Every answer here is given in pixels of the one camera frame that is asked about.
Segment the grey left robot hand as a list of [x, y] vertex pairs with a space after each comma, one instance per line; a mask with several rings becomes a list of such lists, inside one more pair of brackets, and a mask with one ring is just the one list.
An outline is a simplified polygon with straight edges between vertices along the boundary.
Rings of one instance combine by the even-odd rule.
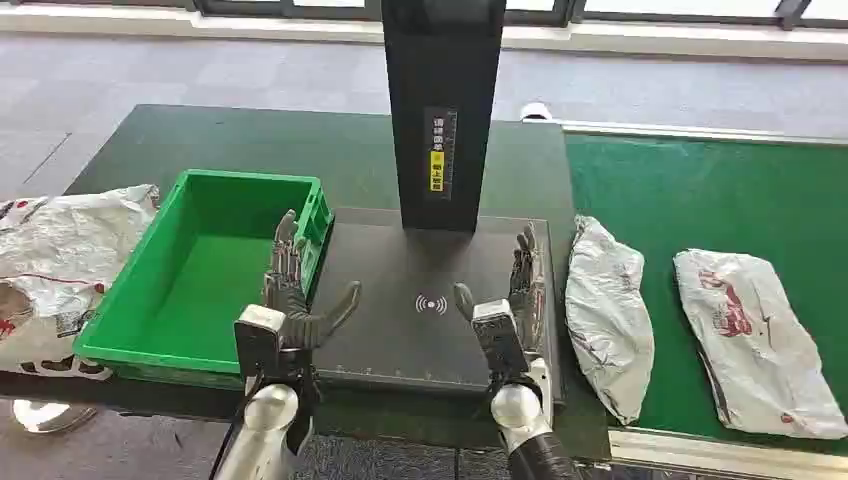
[[352, 316], [361, 300], [362, 284], [350, 282], [342, 298], [328, 312], [311, 313], [301, 283], [304, 241], [294, 239], [297, 229], [296, 212], [290, 209], [281, 218], [272, 240], [263, 301], [266, 307], [285, 315], [282, 327], [285, 348], [314, 350]]

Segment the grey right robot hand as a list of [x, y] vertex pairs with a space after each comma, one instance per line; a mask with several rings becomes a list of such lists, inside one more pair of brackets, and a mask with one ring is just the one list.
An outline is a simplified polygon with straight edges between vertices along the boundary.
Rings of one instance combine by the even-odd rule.
[[516, 240], [506, 297], [476, 303], [466, 284], [453, 285], [457, 309], [471, 325], [489, 369], [496, 372], [527, 372], [541, 355], [546, 288], [540, 243], [530, 223]]

